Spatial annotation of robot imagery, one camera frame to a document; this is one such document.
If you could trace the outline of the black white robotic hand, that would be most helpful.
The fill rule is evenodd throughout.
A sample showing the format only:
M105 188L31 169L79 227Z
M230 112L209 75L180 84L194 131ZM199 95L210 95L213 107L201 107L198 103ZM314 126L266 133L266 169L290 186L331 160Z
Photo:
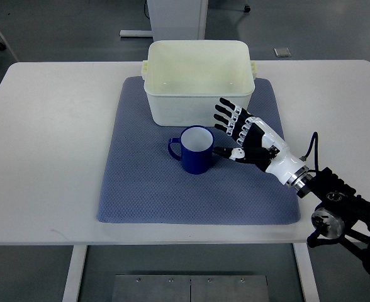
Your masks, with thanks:
M301 190L312 179L309 168L294 156L288 144L262 119L225 98L215 106L215 128L225 132L237 146L214 147L213 153L243 164L254 164L277 177L283 185Z

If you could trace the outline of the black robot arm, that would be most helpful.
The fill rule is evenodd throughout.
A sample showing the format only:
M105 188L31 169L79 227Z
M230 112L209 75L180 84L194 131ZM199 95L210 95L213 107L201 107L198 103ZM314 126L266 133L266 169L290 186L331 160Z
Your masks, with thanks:
M311 215L315 231L307 238L308 246L340 244L361 260L370 277L370 202L328 167L314 176L301 169L287 185L300 198L313 193L320 200Z

